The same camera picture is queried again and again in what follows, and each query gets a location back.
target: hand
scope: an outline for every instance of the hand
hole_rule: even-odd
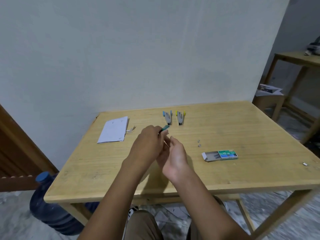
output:
[[[162,173],[174,184],[181,173],[190,168],[187,154],[183,144],[173,136],[170,139],[166,136],[164,141],[166,144],[156,160]]]
[[[161,152],[164,138],[169,133],[164,130],[158,135],[160,130],[160,126],[153,125],[144,128],[134,141],[127,159],[147,170]]]

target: white wall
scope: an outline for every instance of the white wall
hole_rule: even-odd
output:
[[[289,0],[1,0],[0,103],[61,169],[100,111],[252,100]]]
[[[306,46],[320,36],[319,7],[320,0],[290,0],[264,69],[264,75],[270,68],[274,53],[305,51]],[[278,61],[273,73],[273,85],[288,92],[300,68],[298,65]],[[320,69],[310,69],[292,102],[313,116],[320,115],[319,87]]]

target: wooden door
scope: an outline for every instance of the wooden door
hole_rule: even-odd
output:
[[[44,171],[58,172],[0,105],[0,192],[34,190],[36,176]]]

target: forearm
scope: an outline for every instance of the forearm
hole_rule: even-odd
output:
[[[189,166],[172,183],[203,239],[249,239]]]
[[[143,171],[128,165],[125,159],[78,239],[121,239],[128,210],[142,176]]]

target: blue water jug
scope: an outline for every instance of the blue water jug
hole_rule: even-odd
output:
[[[35,180],[40,186],[35,190],[30,200],[31,214],[63,235],[80,234],[84,226],[77,219],[58,204],[46,203],[43,200],[44,195],[57,175],[51,176],[49,172],[43,172],[36,177]],[[99,202],[85,203],[86,208],[91,213],[94,213],[98,205]]]

